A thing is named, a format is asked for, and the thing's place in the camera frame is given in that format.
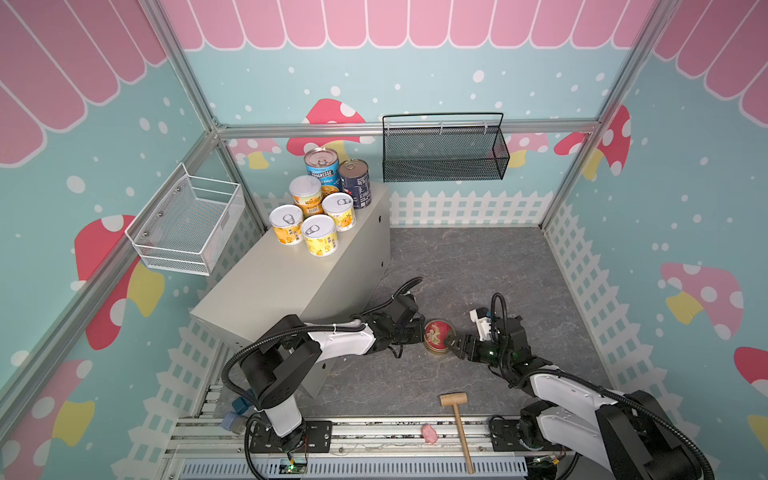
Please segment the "white wire basket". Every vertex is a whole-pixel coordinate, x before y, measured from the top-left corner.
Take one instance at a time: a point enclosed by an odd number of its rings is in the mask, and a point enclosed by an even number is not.
[[[125,234],[149,268],[210,275],[245,210],[239,184],[171,174]]]

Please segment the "tin can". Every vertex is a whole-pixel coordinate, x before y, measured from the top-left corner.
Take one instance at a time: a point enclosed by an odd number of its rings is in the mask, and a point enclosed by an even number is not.
[[[313,215],[301,226],[306,247],[316,257],[325,257],[339,248],[336,223],[328,215]]]
[[[368,164],[359,158],[348,160],[339,167],[342,188],[352,196],[355,208],[365,208],[371,204],[371,180],[368,176]]]
[[[294,178],[288,186],[293,202],[301,208],[304,218],[323,212],[320,180],[311,175]]]
[[[336,223],[336,231],[343,232],[355,226],[352,197],[341,192],[330,194],[323,200],[323,211]]]
[[[303,212],[296,205],[280,205],[270,214],[272,230],[283,245],[296,245],[304,241],[301,234]]]
[[[339,154],[332,148],[318,147],[304,155],[306,171],[323,184],[323,197],[341,191]]]
[[[453,326],[445,320],[435,319],[424,327],[424,345],[438,355],[448,352],[448,344],[454,336]]]

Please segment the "black mesh basket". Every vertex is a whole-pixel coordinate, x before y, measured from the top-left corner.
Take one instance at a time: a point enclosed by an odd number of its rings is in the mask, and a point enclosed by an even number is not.
[[[501,180],[509,163],[501,113],[382,118],[385,182]]]

